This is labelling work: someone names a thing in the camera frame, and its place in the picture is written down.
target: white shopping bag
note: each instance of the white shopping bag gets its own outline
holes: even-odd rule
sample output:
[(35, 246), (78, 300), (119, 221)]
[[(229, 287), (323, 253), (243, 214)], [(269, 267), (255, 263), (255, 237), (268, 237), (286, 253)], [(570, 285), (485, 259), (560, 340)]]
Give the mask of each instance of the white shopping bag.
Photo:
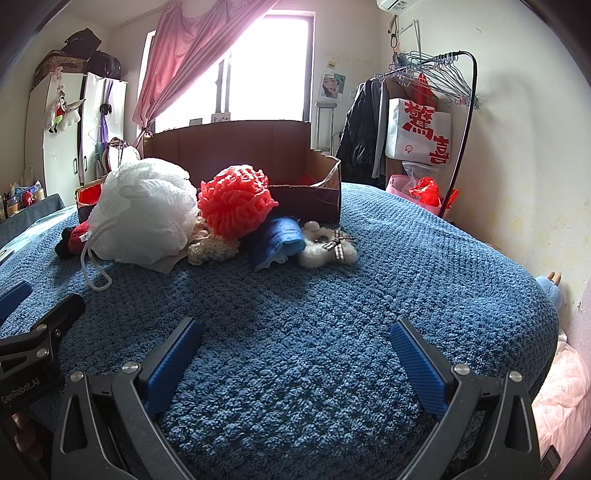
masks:
[(386, 156), (429, 165), (449, 162), (452, 116), (412, 100), (390, 100)]

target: plaid ribbon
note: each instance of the plaid ribbon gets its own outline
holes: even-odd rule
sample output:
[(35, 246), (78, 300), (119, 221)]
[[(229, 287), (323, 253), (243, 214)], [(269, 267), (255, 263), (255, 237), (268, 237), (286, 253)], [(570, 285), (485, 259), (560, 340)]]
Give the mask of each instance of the plaid ribbon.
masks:
[(347, 235), (346, 233), (343, 233), (341, 230), (335, 230), (335, 237), (332, 238), (331, 240), (329, 240), (328, 242), (326, 242), (324, 245), (322, 245), (322, 248), (324, 248), (326, 250), (335, 249), (336, 259), (339, 262), (344, 262), (345, 261), (345, 253), (343, 252), (343, 245), (342, 245), (343, 241), (354, 242), (355, 239), (353, 238), (352, 235)]

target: fluffy blue bedspread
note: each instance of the fluffy blue bedspread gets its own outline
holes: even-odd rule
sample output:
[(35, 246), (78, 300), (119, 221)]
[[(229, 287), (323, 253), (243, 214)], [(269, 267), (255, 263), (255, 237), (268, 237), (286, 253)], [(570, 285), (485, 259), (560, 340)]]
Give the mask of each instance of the fluffy blue bedspread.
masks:
[[(159, 423), (201, 479), (396, 478), (434, 424), (389, 343), (396, 319), (478, 374), (519, 370), (532, 395), (556, 347), (556, 310), (529, 273), (373, 187), (343, 185), (342, 226), (359, 251), (352, 267), (306, 271), (292, 260), (253, 273), (245, 254), (201, 267), (183, 260), (168, 276), (111, 264), (113, 286), (97, 293), (79, 259), (53, 252), (74, 222), (0, 267), (3, 290), (33, 286), (0, 337), (79, 293), (86, 313), (63, 338), (62, 369), (108, 374), (142, 360), (183, 316), (200, 319), (203, 345)], [(33, 410), (51, 426), (59, 400)]]

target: brown cardboard box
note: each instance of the brown cardboard box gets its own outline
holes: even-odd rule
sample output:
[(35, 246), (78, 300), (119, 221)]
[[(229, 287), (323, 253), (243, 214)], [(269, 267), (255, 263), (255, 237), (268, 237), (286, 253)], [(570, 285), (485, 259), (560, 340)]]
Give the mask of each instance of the brown cardboard box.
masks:
[(144, 157), (189, 172), (200, 188), (231, 165), (252, 165), (269, 177), (275, 213), (320, 223), (340, 222), (340, 160), (310, 149), (310, 124), (246, 120), (168, 130), (144, 139)]

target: metal screw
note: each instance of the metal screw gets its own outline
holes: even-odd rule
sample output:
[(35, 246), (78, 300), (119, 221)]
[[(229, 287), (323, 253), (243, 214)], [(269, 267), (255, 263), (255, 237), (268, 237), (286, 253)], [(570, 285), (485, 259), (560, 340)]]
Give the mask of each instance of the metal screw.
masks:
[(521, 382), (523, 380), (523, 375), (521, 375), (519, 372), (516, 372), (516, 371), (513, 370), (509, 374), (509, 378), (512, 379), (513, 382), (519, 383), (519, 382)]
[(458, 375), (467, 375), (470, 373), (470, 367), (466, 364), (456, 364), (453, 366), (453, 371)]
[(133, 373), (137, 372), (138, 368), (139, 368), (138, 362), (127, 362), (125, 365), (123, 365), (121, 370), (123, 370), (124, 374), (133, 374)]
[(70, 380), (72, 380), (73, 382), (79, 382), (83, 378), (84, 372), (81, 372), (80, 370), (76, 370), (75, 372), (72, 372), (72, 374), (70, 375)]

